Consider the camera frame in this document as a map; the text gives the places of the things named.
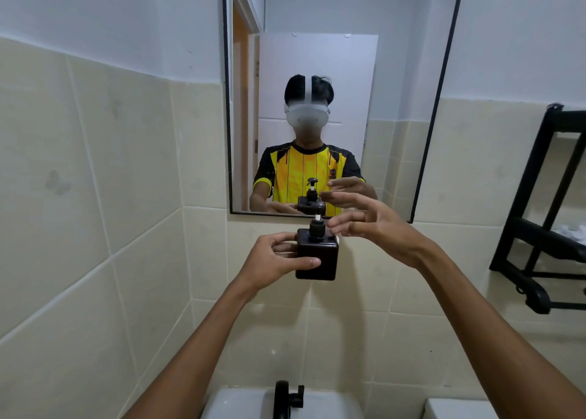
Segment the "person's right hand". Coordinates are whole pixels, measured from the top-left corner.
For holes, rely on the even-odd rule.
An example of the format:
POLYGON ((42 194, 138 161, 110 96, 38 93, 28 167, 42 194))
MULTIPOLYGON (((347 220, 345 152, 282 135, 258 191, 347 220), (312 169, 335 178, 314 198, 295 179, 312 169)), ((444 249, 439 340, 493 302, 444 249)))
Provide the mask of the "person's right hand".
POLYGON ((422 254, 429 243, 428 240, 385 203, 381 203, 383 209, 378 222, 380 233, 377 238, 364 239, 376 244, 402 264, 420 269, 422 254))

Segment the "person's left hand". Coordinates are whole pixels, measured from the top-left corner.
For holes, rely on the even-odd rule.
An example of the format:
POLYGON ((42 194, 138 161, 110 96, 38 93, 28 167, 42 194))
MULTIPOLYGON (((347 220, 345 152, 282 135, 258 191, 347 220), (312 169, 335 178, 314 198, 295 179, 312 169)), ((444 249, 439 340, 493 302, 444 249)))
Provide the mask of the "person's left hand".
POLYGON ((260 236, 249 252, 244 265, 232 281, 247 302, 250 302, 260 290, 267 288, 291 272, 274 272, 270 268, 271 257, 297 257, 297 255, 280 255, 273 252, 273 245, 297 243, 294 232, 278 232, 260 236))

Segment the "dark brown square soap bottle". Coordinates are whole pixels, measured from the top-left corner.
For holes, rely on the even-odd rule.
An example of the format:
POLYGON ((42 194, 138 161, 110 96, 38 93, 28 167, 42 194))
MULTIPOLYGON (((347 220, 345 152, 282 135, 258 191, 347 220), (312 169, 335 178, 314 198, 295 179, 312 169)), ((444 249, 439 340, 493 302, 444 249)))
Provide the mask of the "dark brown square soap bottle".
POLYGON ((297 230, 297 257, 320 260, 320 265, 309 270, 296 270, 295 277, 303 280, 334 281, 338 264, 339 241, 328 228, 322 238, 310 235, 309 228, 297 230))

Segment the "person's right forearm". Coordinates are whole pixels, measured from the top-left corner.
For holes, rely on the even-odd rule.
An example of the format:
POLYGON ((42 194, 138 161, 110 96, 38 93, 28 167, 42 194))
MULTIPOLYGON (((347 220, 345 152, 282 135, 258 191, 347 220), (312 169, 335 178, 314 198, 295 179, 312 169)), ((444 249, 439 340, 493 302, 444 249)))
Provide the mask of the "person's right forearm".
POLYGON ((502 318, 436 243, 425 239, 417 257, 499 419, 586 419, 586 395, 502 318))

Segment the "person's left forearm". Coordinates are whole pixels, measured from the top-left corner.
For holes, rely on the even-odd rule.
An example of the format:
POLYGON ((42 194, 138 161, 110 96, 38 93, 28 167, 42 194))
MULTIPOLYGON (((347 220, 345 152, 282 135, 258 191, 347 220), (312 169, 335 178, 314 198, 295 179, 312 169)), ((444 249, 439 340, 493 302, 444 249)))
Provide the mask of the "person's left forearm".
POLYGON ((122 419, 194 419, 238 315, 258 289, 238 276, 122 419))

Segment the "black faucet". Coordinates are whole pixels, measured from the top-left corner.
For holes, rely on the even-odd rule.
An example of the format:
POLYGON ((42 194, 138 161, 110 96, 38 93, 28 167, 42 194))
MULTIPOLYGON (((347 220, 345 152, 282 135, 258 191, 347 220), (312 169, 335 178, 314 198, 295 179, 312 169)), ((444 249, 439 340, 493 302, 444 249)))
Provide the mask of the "black faucet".
POLYGON ((292 409, 304 408, 305 386, 299 385, 296 393, 289 392, 289 382, 278 380, 275 383, 273 419, 291 419, 292 409))

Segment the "white ceramic sink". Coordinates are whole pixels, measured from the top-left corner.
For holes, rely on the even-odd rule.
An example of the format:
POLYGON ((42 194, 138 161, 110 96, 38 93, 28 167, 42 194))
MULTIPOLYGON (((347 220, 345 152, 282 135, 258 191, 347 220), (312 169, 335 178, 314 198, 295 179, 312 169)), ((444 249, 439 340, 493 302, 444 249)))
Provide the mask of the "white ceramic sink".
MULTIPOLYGON (((274 388, 224 387, 211 395, 200 419, 274 419, 274 388)), ((351 395, 304 391, 304 406, 291 408, 290 419, 364 419, 351 395)))

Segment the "white ceramic toilet tank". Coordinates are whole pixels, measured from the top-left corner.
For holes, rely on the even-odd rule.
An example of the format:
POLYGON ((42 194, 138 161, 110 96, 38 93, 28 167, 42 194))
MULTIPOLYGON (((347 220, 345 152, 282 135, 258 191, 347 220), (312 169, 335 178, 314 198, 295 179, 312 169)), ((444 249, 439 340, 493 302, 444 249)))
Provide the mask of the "white ceramic toilet tank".
POLYGON ((432 398, 426 400, 421 419, 498 419, 485 400, 432 398))

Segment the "white crumpled cloth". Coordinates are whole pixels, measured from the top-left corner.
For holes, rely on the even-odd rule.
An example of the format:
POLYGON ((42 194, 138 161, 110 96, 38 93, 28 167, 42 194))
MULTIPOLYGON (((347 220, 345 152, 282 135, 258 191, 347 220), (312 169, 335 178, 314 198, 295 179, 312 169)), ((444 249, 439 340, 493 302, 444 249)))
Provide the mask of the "white crumpled cloth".
POLYGON ((552 231, 586 246, 586 223, 575 226, 558 225, 552 231))

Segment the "black framed wall mirror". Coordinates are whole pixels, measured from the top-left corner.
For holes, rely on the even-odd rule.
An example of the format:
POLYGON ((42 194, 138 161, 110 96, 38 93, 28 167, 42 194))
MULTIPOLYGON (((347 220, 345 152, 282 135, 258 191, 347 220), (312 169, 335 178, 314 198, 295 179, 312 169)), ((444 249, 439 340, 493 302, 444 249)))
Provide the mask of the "black framed wall mirror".
POLYGON ((461 0, 223 0, 229 210, 352 176, 413 221, 461 0))

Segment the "black metal wall rack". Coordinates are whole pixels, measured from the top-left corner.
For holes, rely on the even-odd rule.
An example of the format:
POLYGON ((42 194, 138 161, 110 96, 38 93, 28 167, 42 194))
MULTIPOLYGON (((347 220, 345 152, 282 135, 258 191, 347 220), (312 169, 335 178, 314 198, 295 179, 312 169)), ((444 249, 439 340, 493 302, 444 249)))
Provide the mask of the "black metal wall rack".
POLYGON ((512 208, 506 219, 501 238, 497 245, 489 269, 502 274, 515 285, 516 291, 525 296, 525 304, 539 315, 547 315, 552 309, 586 312, 586 303, 555 302, 547 291, 537 282, 538 279, 558 279, 586 282, 584 274, 535 271, 540 255, 586 264, 586 245, 552 230, 556 216, 578 169, 582 155, 586 151, 586 110, 565 110, 563 104, 547 106, 541 121, 536 140, 531 149, 512 208), (556 133, 577 134, 574 150, 567 163, 560 184, 554 194, 546 218, 542 225, 524 218, 531 193, 546 159, 547 151, 556 133), (531 246, 531 253, 523 269, 508 260, 515 240, 531 246))

